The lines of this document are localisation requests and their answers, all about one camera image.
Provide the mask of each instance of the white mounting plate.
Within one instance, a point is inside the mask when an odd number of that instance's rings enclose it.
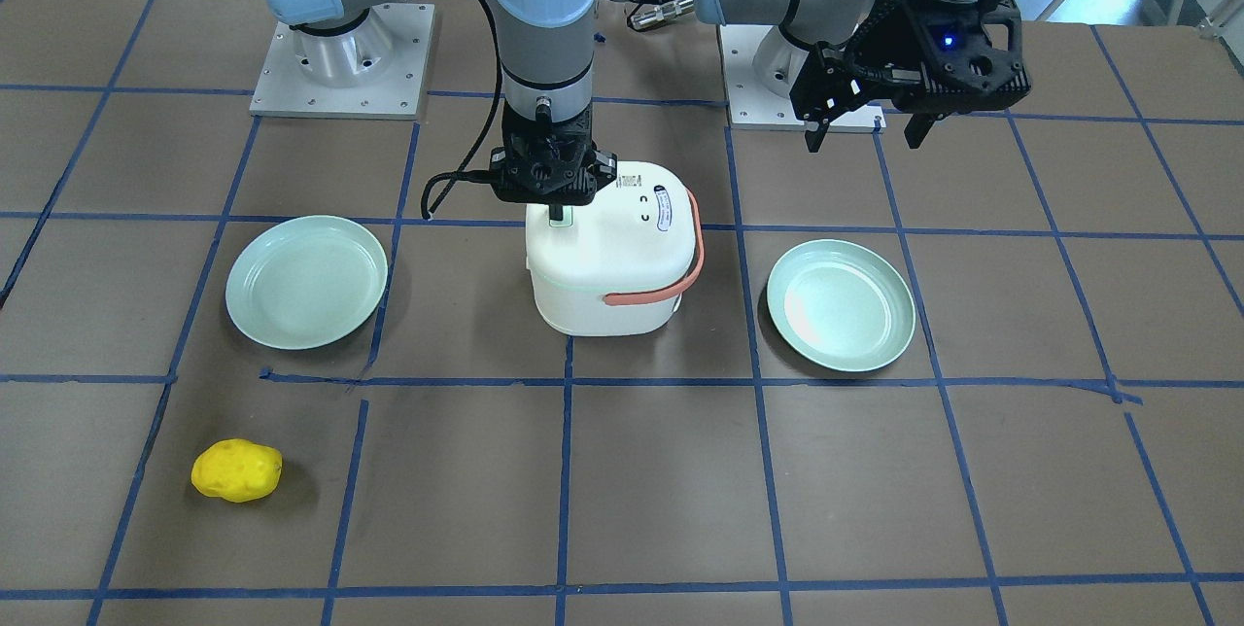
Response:
[[[307,77],[294,52],[289,25],[276,24],[272,45],[250,98],[251,116],[413,121],[428,71],[433,11],[429,2],[374,6],[372,15],[378,15],[393,34],[396,57],[367,85],[345,88],[326,87]]]
[[[804,131],[790,100],[765,88],[751,70],[751,58],[773,25],[720,25],[722,71],[725,96],[730,101],[730,126],[751,131]],[[830,133],[872,133],[877,122],[886,128],[881,105],[843,113],[830,123]]]

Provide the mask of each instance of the orange handle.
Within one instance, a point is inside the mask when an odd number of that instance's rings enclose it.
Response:
[[[639,291],[636,294],[608,294],[605,296],[605,304],[654,304],[664,300],[669,300],[677,295],[680,295],[684,290],[692,287],[695,279],[699,279],[700,269],[704,266],[704,230],[700,228],[699,222],[699,204],[695,202],[693,193],[687,192],[688,199],[692,202],[692,219],[695,220],[695,264],[692,265],[690,271],[685,276],[667,285],[664,289],[657,289],[656,291]]]

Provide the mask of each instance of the label sticker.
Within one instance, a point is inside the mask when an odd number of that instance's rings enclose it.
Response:
[[[657,184],[652,190],[657,193],[657,230],[667,233],[674,219],[674,207],[669,200],[669,192],[662,184]]]

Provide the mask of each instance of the plate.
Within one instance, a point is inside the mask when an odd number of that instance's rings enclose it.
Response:
[[[361,224],[309,215],[277,224],[238,256],[225,307],[248,337],[279,350],[335,342],[381,302],[388,260]]]
[[[898,271],[852,241],[814,240],[769,273],[769,314],[795,351],[836,371],[875,371],[916,334],[916,302]]]

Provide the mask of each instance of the grid square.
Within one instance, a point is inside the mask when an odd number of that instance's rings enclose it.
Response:
[[[1151,126],[1153,138],[1202,229],[1244,235],[1244,128]]]
[[[341,386],[173,383],[112,586],[327,585],[357,411]],[[281,452],[275,493],[235,504],[190,485],[194,459],[231,438]]]
[[[1102,377],[1088,321],[1052,239],[913,235],[908,241],[943,373]]]
[[[1140,124],[1021,119],[1016,126],[1060,230],[1193,231]]]
[[[1217,624],[1244,624],[1244,585],[1205,584],[1200,585]]]
[[[376,330],[374,315],[341,340],[307,351],[265,347],[249,340],[233,324],[225,306],[229,271],[246,245],[270,228],[272,225],[266,223],[234,223],[225,228],[178,365],[179,381],[229,390],[253,386],[265,368],[280,375],[325,375],[335,378],[357,378],[364,371]],[[373,224],[368,229],[388,253],[391,228]]]
[[[560,388],[366,395],[342,586],[556,582]]]
[[[143,6],[147,0],[5,0],[0,82],[107,85]]]
[[[702,222],[734,224],[724,108],[628,103],[593,108],[593,138],[602,151],[617,153],[620,162],[653,162],[672,171],[695,193]]]
[[[518,228],[404,228],[372,375],[561,378],[566,336],[536,310],[524,250]]]
[[[605,378],[751,378],[734,233],[704,233],[704,268],[669,322],[638,337],[578,337],[575,375]]]
[[[21,256],[21,250],[26,248],[26,240],[30,239],[30,233],[34,229],[35,220],[31,219],[0,219],[0,275],[5,280],[9,279],[9,271],[14,264],[17,264],[17,258]]]
[[[1055,116],[1132,118],[1115,72],[1092,29],[1080,24],[1024,22],[1024,65],[1033,91],[1013,111]]]
[[[118,85],[254,90],[275,29],[265,0],[156,0]]]
[[[1244,380],[1244,319],[1199,241],[1067,240],[1120,378]]]
[[[551,597],[338,597],[332,622],[333,626],[547,626],[554,621],[554,607]]]
[[[765,401],[791,580],[985,575],[937,390],[768,388]]]
[[[636,34],[631,5],[596,1],[595,95],[626,100],[725,100],[715,25],[679,20]]]
[[[1147,118],[1244,116],[1244,77],[1230,72],[1222,42],[1202,41],[1187,25],[1101,25],[1097,32]]]
[[[465,157],[484,119],[488,118],[488,105],[489,100],[481,98],[429,96],[424,100],[423,117],[419,119],[419,142],[414,151],[414,171],[403,210],[406,218],[420,218],[419,198],[428,179],[440,174],[442,171],[458,169],[458,162]],[[489,129],[468,169],[488,167],[489,153],[499,147],[501,147],[501,107],[498,107],[493,128]],[[445,184],[437,184],[428,198],[429,208],[432,200],[435,200],[444,188]],[[437,209],[435,218],[522,220],[524,210],[525,207],[521,204],[498,200],[493,195],[493,188],[457,183],[449,198]]]
[[[996,626],[989,590],[881,590],[795,592],[795,624],[852,626]]]
[[[301,626],[318,622],[321,612],[323,612],[323,600],[109,600],[103,602],[100,626],[131,624]],[[341,626],[341,622],[336,620],[333,622]]]
[[[0,385],[0,589],[98,585],[159,395]]]
[[[1006,620],[1014,626],[1191,626],[1205,622],[1188,585],[1006,587],[1003,600]]]
[[[1200,572],[1244,571],[1244,397],[1224,390],[1144,390],[1144,449]]]
[[[0,91],[0,210],[44,210],[86,129],[100,95]]]
[[[751,388],[573,395],[569,581],[776,577]]]
[[[82,626],[91,614],[90,601],[80,600],[4,600],[0,624],[39,624],[40,626]]]
[[[218,214],[250,126],[245,98],[112,95],[56,209]]]
[[[882,224],[893,228],[871,134],[827,134],[820,153],[802,133],[730,131],[745,224]]]
[[[0,371],[163,375],[214,228],[45,224],[0,319]]]
[[[567,626],[779,626],[778,592],[700,592],[666,595],[571,595]]]
[[[233,213],[392,219],[409,148],[409,122],[264,118]]]
[[[911,285],[907,274],[907,260],[903,248],[893,235],[870,235],[870,233],[746,233],[748,273],[751,284],[751,306],[756,316],[756,350],[760,355],[760,375],[765,378],[831,378],[831,380],[871,380],[871,378],[933,378],[933,365],[929,362],[928,340],[924,329],[916,324],[916,334],[907,351],[889,366],[866,373],[843,373],[832,371],[804,358],[782,340],[769,312],[769,294],[766,281],[774,264],[786,250],[810,240],[846,240],[862,245],[883,258],[901,273],[903,281]]]
[[[1183,570],[1110,399],[1023,386],[950,399],[998,574]]]
[[[964,138],[988,152],[965,152]],[[1008,121],[950,117],[916,151],[902,133],[881,142],[904,227],[1049,230]]]

